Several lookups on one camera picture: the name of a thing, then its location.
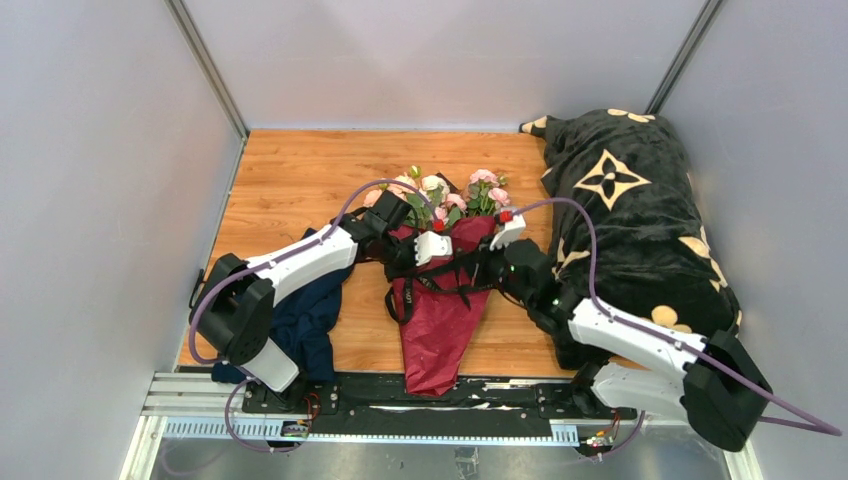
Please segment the pink fake flower bouquet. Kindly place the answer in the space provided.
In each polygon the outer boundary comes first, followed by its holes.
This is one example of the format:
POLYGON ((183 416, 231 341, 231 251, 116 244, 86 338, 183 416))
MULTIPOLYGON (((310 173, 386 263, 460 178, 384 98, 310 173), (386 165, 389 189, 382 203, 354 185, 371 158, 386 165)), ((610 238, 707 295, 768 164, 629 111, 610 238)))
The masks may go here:
POLYGON ((372 208, 383 193, 392 193, 412 207, 404 225, 413 228, 423 229, 432 225, 431 211, 422 196, 433 205, 438 219, 446 226, 465 218, 495 215, 512 205, 506 191, 506 177, 489 169, 475 170, 463 188, 455 186, 444 174, 424 175, 415 165, 394 180, 395 183, 382 183, 370 189, 362 206, 372 208))

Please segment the dark red wrapping paper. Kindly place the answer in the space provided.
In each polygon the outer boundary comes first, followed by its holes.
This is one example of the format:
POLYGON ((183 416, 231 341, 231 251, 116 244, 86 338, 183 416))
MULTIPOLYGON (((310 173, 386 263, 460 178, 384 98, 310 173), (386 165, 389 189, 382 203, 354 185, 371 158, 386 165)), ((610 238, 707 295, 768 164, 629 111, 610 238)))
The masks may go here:
MULTIPOLYGON (((490 217, 465 218, 449 226, 453 252, 473 252, 494 231, 490 217)), ((390 280, 387 310, 399 325, 405 390, 438 397, 451 390, 470 340, 481 321, 489 292, 472 285, 472 271, 453 259, 433 260, 419 277, 390 280)))

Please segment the black floral plush blanket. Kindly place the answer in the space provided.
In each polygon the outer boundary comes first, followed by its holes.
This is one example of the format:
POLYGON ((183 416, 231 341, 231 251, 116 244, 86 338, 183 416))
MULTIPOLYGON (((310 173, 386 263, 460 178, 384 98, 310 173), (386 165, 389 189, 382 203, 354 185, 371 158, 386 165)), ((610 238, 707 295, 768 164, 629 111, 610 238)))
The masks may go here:
POLYGON ((686 150, 658 115, 606 108, 521 125, 544 142, 549 255, 581 295, 683 333, 737 333, 742 309, 712 251, 686 150))

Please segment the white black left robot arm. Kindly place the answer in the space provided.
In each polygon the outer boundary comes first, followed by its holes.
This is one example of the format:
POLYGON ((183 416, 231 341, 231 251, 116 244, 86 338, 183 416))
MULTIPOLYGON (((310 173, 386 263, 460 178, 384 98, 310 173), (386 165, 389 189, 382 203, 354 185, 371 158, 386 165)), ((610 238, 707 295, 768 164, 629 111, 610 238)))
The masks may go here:
POLYGON ((268 389, 268 400, 283 413, 298 411, 306 386, 296 361, 271 338, 275 307, 307 284, 365 260, 383 263, 412 258, 392 237, 412 212, 406 200, 381 191, 371 207, 348 205, 315 233, 269 254, 218 258, 192 307, 189 343, 202 337, 226 362, 268 389))

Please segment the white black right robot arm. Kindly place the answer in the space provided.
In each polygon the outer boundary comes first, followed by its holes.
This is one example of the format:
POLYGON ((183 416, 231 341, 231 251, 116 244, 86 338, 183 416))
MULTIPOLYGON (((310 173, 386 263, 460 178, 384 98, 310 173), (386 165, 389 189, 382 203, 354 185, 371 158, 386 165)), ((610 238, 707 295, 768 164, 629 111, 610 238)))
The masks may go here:
POLYGON ((593 301, 557 281, 530 239, 505 244, 488 235, 477 252, 476 279, 519 300, 551 337, 561 368, 577 371, 577 413, 632 408, 684 420, 726 451, 746 445, 767 405, 758 392, 772 388, 734 334, 677 332, 593 301))

